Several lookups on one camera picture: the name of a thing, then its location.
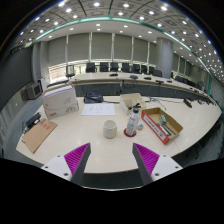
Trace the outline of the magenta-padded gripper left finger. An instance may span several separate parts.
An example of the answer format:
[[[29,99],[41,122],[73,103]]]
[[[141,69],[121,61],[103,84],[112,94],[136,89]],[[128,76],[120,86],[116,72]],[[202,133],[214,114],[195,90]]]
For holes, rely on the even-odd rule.
[[[65,155],[56,155],[42,169],[79,185],[90,154],[91,145],[86,143]]]

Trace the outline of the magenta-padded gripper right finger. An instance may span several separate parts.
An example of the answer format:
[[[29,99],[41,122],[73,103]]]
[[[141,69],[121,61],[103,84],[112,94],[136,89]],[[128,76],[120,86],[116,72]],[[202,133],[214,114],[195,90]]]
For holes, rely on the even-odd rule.
[[[144,185],[182,169],[182,167],[168,155],[159,155],[137,143],[133,144],[132,153],[135,157]]]

